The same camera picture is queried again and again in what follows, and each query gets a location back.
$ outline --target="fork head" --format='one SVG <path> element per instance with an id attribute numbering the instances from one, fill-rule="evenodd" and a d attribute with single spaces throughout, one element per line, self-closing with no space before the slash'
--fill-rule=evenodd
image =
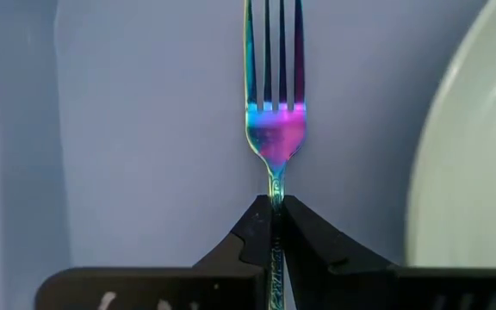
<path id="1" fill-rule="evenodd" d="M 288 160 L 301 148 L 306 136 L 303 20 L 301 0 L 294 10 L 294 105 L 288 106 L 284 0 L 280 0 L 279 101 L 271 97 L 270 10 L 265 0 L 265 75 L 263 106 L 257 105 L 256 65 L 251 0 L 245 0 L 245 125 L 252 150 L 265 162 L 270 174 L 281 173 Z"/>

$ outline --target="fork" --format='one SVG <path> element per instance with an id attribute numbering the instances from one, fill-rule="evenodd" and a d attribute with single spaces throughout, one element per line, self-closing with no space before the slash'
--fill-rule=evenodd
<path id="1" fill-rule="evenodd" d="M 269 0 L 265 0 L 265 75 L 263 106 L 257 105 L 256 66 L 251 0 L 245 0 L 245 126 L 251 149 L 265 162 L 269 174 L 272 206 L 269 310 L 284 309 L 283 250 L 281 245 L 282 199 L 286 163 L 301 148 L 306 136 L 303 18 L 301 0 L 294 10 L 294 105 L 288 106 L 286 85 L 286 43 L 284 0 L 280 1 L 279 25 L 279 100 L 271 95 L 271 50 Z"/>

